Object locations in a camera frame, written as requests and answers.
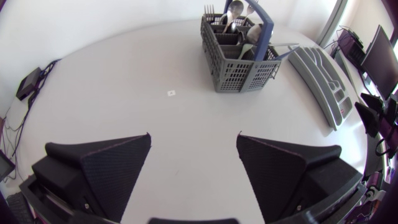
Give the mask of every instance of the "gray plastic cutlery basket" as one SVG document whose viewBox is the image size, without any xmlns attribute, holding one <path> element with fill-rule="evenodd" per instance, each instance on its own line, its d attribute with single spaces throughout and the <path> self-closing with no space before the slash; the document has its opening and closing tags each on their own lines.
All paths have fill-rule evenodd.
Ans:
<svg viewBox="0 0 398 224">
<path fill-rule="evenodd" d="M 224 25 L 212 25 L 218 24 L 217 21 L 220 21 L 222 14 L 215 14 L 215 22 L 209 21 L 206 15 L 203 15 L 201 20 L 202 46 L 213 77 L 214 88 L 218 93 L 260 90 L 270 78 L 275 78 L 281 63 L 281 60 L 273 60 L 278 55 L 272 47 L 268 46 L 273 22 L 257 3 L 254 5 L 251 0 L 246 1 L 259 15 L 263 12 L 260 17 L 264 25 L 258 45 L 246 52 L 242 60 L 238 60 L 238 57 L 243 46 L 236 44 L 238 33 L 247 32 L 254 25 L 249 19 L 243 24 L 244 26 L 237 26 L 232 34 L 222 34 Z M 241 24 L 243 18 L 238 18 L 238 25 Z"/>
</svg>

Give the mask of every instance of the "basket handle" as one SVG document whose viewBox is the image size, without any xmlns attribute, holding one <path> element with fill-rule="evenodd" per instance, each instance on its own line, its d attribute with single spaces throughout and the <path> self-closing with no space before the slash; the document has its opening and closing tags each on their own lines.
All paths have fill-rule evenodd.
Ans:
<svg viewBox="0 0 398 224">
<path fill-rule="evenodd" d="M 257 43 L 257 50 L 256 53 L 254 54 L 254 61 L 261 62 L 264 60 L 264 57 L 266 56 L 268 43 L 271 39 L 272 30 L 274 28 L 274 22 L 258 3 L 256 3 L 253 0 L 245 0 L 245 1 L 248 2 L 253 7 L 255 12 L 260 16 L 262 22 L 264 23 L 262 25 L 259 42 Z M 229 4 L 231 4 L 231 2 L 232 0 L 226 0 L 224 13 L 228 11 L 228 6 Z"/>
</svg>

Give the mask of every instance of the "white wall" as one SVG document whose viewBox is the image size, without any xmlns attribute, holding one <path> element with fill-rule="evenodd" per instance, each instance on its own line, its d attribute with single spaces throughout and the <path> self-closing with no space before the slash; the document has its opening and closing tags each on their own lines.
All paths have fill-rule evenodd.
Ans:
<svg viewBox="0 0 398 224">
<path fill-rule="evenodd" d="M 394 26 L 381 0 L 359 1 L 358 9 L 350 27 L 363 42 L 364 50 L 368 49 L 379 24 L 383 27 L 387 36 L 391 37 Z"/>
<path fill-rule="evenodd" d="M 338 26 L 333 32 L 333 35 L 330 37 L 330 40 L 328 41 L 327 45 L 328 46 L 325 50 L 328 53 L 331 53 L 332 51 L 332 42 L 338 40 L 338 36 L 340 36 L 341 31 L 338 31 L 341 29 L 340 26 L 347 26 L 349 27 L 355 17 L 356 11 L 358 10 L 359 2 L 361 0 L 349 0 L 347 2 L 347 5 L 344 9 L 343 15 L 341 16 L 341 19 L 338 23 Z"/>
<path fill-rule="evenodd" d="M 336 0 L 259 2 L 275 23 L 316 40 Z M 199 19 L 204 4 L 214 4 L 218 12 L 224 8 L 224 0 L 8 0 L 0 12 L 0 116 L 35 67 L 132 29 Z"/>
</svg>

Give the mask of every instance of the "computer monitor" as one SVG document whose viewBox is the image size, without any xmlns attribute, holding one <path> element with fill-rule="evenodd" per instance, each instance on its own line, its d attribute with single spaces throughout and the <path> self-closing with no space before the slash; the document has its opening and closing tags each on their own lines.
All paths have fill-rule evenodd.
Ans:
<svg viewBox="0 0 398 224">
<path fill-rule="evenodd" d="M 398 61 L 390 40 L 380 25 L 366 52 L 362 67 L 383 99 L 388 99 L 398 83 Z"/>
<path fill-rule="evenodd" d="M 236 147 L 265 223 L 338 223 L 366 191 L 339 146 L 239 135 Z"/>
<path fill-rule="evenodd" d="M 0 151 L 0 181 L 6 178 L 14 169 L 15 165 Z"/>
<path fill-rule="evenodd" d="M 81 211 L 120 222 L 150 149 L 149 134 L 86 144 L 47 143 L 20 188 L 47 223 Z"/>
</svg>

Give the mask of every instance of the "white table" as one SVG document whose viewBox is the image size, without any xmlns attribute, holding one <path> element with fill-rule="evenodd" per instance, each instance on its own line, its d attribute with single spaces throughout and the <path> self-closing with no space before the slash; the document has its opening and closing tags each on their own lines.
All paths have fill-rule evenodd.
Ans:
<svg viewBox="0 0 398 224">
<path fill-rule="evenodd" d="M 315 46 L 275 26 L 273 43 Z M 279 52 L 288 51 L 283 47 Z M 351 100 L 354 89 L 341 71 Z M 167 92 L 175 90 L 175 96 Z M 14 100 L 17 126 L 25 102 Z M 145 27 L 89 45 L 61 60 L 37 98 L 18 149 L 21 175 L 45 156 L 44 144 L 76 144 L 150 133 L 152 148 L 122 223 L 150 217 L 263 222 L 236 149 L 243 134 L 311 146 L 342 147 L 341 158 L 363 172 L 366 135 L 353 111 L 338 131 L 287 59 L 261 91 L 216 93 L 203 53 L 200 21 Z M 1 184 L 5 196 L 21 180 Z"/>
</svg>

